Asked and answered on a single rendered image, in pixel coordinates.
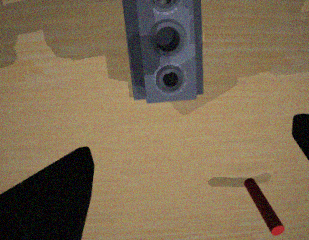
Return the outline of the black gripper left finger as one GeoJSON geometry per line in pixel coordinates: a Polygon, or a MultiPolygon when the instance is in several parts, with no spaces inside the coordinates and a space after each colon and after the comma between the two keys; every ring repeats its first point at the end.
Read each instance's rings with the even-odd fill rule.
{"type": "Polygon", "coordinates": [[[93,195],[89,147],[35,172],[0,195],[0,240],[81,240],[93,195]]]}

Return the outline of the grey plate with holes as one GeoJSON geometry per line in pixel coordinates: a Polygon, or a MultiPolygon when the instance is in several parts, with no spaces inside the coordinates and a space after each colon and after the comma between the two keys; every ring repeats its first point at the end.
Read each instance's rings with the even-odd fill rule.
{"type": "Polygon", "coordinates": [[[146,103],[197,99],[193,0],[167,0],[166,5],[157,0],[135,3],[146,103]],[[173,40],[159,45],[155,43],[155,33],[163,27],[173,31],[173,40]]]}

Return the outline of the grey flat base slab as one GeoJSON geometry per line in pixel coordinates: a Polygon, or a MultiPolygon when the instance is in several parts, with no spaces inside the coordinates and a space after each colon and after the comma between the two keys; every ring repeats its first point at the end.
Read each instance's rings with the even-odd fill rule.
{"type": "MultiPolygon", "coordinates": [[[[146,99],[145,83],[143,83],[143,60],[141,48],[141,36],[139,36],[139,24],[137,3],[135,0],[122,0],[123,19],[125,19],[127,48],[133,80],[133,100],[146,99]]],[[[203,93],[203,35],[201,27],[201,0],[193,0],[193,12],[195,21],[195,75],[197,75],[197,95],[203,93]]],[[[169,44],[173,40],[173,31],[169,27],[158,29],[155,33],[155,43],[159,45],[169,44]]]]}

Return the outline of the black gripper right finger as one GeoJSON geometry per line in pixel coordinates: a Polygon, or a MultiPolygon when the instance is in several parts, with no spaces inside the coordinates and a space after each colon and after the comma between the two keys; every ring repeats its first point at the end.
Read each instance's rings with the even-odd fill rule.
{"type": "Polygon", "coordinates": [[[309,115],[293,116],[293,139],[309,159],[309,115]]]}

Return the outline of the red peg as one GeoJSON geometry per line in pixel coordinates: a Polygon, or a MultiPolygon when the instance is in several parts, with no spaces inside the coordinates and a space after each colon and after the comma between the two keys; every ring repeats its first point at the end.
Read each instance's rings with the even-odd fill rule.
{"type": "Polygon", "coordinates": [[[257,181],[247,179],[243,185],[245,185],[247,192],[250,193],[254,204],[257,205],[258,211],[261,212],[261,216],[263,217],[263,220],[266,221],[267,228],[270,229],[271,235],[279,235],[279,233],[285,231],[283,224],[278,219],[278,215],[275,215],[273,207],[271,207],[269,201],[266,200],[266,196],[263,196],[261,189],[258,188],[259,185],[257,184],[257,181]]]}

